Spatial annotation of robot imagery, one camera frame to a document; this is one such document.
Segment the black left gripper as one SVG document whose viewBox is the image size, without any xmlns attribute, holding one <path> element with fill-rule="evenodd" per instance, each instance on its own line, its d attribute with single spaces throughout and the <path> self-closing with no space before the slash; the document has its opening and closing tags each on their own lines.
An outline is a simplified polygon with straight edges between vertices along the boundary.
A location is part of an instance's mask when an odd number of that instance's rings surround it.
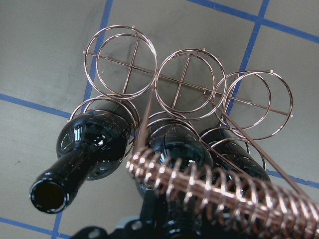
<svg viewBox="0 0 319 239">
<path fill-rule="evenodd" d="M 88 226 L 75 235 L 73 239 L 155 239 L 155 204 L 156 196 L 152 190 L 147 190 L 138 218 L 128 221 L 122 220 L 122 225 L 117 226 L 112 233 L 98 226 Z"/>
</svg>

